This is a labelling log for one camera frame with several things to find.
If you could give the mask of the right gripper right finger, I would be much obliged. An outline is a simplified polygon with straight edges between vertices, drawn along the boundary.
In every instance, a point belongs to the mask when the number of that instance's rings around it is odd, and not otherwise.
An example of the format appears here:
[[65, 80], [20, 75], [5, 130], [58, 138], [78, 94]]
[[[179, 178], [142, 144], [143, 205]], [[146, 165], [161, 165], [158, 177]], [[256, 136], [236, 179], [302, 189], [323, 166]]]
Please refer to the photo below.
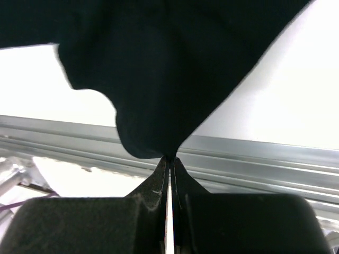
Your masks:
[[329, 253], [308, 202], [291, 194], [210, 193], [170, 162], [175, 253]]

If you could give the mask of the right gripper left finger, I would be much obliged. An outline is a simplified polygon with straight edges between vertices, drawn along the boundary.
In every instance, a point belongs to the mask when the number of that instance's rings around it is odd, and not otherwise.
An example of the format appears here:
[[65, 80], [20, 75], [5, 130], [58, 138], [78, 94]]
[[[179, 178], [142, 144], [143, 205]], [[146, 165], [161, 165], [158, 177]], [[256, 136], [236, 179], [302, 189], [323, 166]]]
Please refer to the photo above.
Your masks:
[[125, 197], [33, 198], [17, 211], [1, 253], [164, 253], [169, 163]]

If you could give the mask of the black t shirt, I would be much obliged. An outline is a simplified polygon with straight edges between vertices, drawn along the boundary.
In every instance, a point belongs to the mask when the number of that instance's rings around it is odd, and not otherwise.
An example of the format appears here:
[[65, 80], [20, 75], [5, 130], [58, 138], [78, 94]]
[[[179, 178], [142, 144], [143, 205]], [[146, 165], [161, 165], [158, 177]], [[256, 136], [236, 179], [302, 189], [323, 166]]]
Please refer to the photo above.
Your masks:
[[1, 1], [1, 47], [55, 43], [74, 89], [104, 94], [122, 145], [175, 156], [308, 1]]

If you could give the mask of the aluminium rail frame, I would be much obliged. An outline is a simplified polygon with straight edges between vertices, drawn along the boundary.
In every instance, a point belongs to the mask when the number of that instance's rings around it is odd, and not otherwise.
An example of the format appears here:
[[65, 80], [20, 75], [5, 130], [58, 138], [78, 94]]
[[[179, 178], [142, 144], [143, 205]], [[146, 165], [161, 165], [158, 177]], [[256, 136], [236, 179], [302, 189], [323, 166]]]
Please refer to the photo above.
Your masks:
[[[1, 146], [31, 156], [147, 176], [157, 159], [137, 159], [114, 127], [1, 116]], [[211, 189], [304, 197], [323, 227], [338, 227], [338, 151], [193, 135], [178, 157]]]

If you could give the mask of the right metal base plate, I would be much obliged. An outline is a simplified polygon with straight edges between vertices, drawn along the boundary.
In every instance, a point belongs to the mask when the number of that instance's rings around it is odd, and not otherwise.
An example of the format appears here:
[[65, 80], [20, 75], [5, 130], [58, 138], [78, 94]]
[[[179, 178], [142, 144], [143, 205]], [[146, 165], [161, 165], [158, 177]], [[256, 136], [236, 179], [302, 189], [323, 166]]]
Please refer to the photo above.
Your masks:
[[13, 217], [27, 200], [55, 196], [34, 162], [1, 158], [1, 224]]

